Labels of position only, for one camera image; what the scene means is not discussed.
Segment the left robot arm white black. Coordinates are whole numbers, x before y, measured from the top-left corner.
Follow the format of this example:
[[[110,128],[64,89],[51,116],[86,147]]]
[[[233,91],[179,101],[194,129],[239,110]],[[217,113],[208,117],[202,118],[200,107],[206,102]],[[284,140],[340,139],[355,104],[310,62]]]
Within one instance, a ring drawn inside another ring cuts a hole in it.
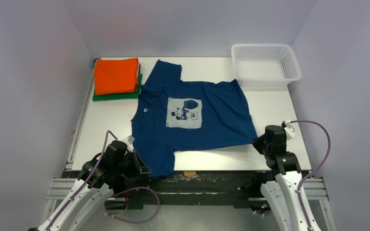
[[[86,162],[68,194],[38,231],[77,231],[110,197],[128,200],[129,183],[150,173],[133,148],[132,136],[114,140]]]

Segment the blue t shirt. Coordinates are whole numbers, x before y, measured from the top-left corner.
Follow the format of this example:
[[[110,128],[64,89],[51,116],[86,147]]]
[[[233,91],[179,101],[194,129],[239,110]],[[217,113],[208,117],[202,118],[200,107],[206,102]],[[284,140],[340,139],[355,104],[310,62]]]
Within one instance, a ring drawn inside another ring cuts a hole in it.
[[[174,172],[176,151],[250,144],[257,133],[236,80],[181,80],[182,67],[157,61],[142,86],[132,119],[133,146],[150,177]]]

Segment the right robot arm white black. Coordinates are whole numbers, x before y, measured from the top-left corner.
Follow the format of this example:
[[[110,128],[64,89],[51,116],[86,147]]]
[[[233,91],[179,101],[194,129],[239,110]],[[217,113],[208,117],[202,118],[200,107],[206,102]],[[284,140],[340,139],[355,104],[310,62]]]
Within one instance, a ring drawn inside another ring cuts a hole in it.
[[[291,126],[268,125],[253,147],[265,157],[270,174],[253,180],[252,192],[264,196],[281,231],[318,231],[304,187],[296,154],[287,150],[294,136]]]

